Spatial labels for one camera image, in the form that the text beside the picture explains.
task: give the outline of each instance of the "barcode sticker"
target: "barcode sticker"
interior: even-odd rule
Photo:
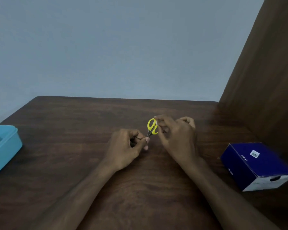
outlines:
[[[256,152],[255,150],[251,151],[250,155],[253,156],[254,158],[259,157],[259,152]]]

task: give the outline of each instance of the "dark brown table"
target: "dark brown table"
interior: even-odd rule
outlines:
[[[19,229],[94,168],[111,133],[146,133],[158,114],[190,116],[200,154],[239,191],[219,157],[228,143],[254,142],[244,125],[216,102],[39,96],[2,124],[18,128],[23,148],[0,171],[0,230]],[[288,183],[242,195],[288,229]],[[100,191],[78,229],[221,229],[207,201],[152,136],[150,148]]]

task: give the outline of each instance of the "yellow scissors handle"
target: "yellow scissors handle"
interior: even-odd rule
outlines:
[[[148,128],[149,131],[151,131],[151,134],[153,134],[153,135],[157,135],[157,134],[158,134],[158,132],[156,132],[157,127],[158,127],[157,120],[155,120],[154,118],[152,118],[151,120],[148,121],[148,123],[147,123],[147,128]]]

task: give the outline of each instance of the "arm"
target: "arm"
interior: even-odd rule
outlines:
[[[224,230],[280,230],[239,193],[228,187],[197,153],[194,120],[189,117],[174,121],[156,116],[163,146],[206,197]],[[170,131],[166,138],[162,129]]]
[[[104,159],[81,182],[50,206],[28,228],[30,230],[75,230],[95,197],[118,170],[128,166],[141,149],[148,149],[149,138],[138,130],[121,129],[113,133]]]

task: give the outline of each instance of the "scissors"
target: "scissors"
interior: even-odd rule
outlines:
[[[150,137],[151,134],[157,135],[158,134],[158,132],[156,132],[157,127],[158,127],[157,120],[155,120],[154,118],[149,120],[147,123],[148,133],[146,137]]]

